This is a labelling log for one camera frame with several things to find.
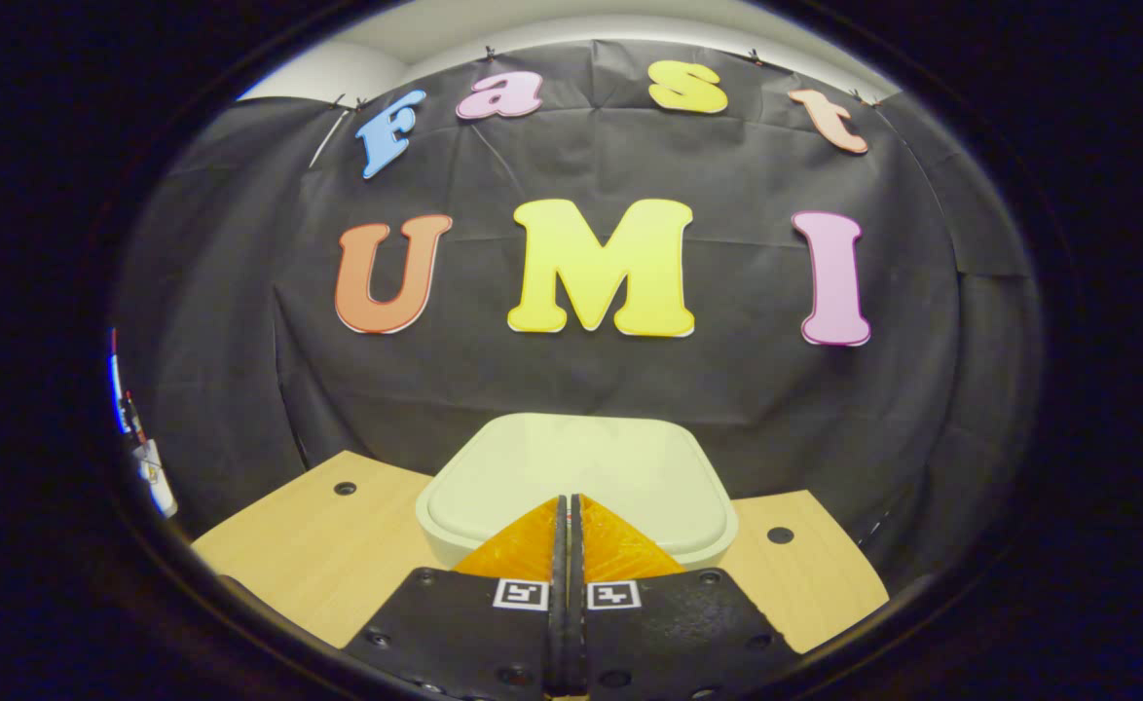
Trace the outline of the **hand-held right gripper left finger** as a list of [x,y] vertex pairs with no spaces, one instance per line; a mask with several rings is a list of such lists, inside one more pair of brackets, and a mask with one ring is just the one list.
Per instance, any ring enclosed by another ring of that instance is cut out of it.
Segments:
[[546,577],[416,568],[344,648],[429,695],[547,700],[568,608],[568,499],[555,497]]

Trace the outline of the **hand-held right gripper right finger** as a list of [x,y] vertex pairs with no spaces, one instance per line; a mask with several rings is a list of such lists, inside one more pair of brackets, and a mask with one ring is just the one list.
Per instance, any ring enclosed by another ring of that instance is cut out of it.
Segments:
[[593,582],[589,497],[569,505],[569,692],[590,700],[735,700],[796,666],[724,569]]

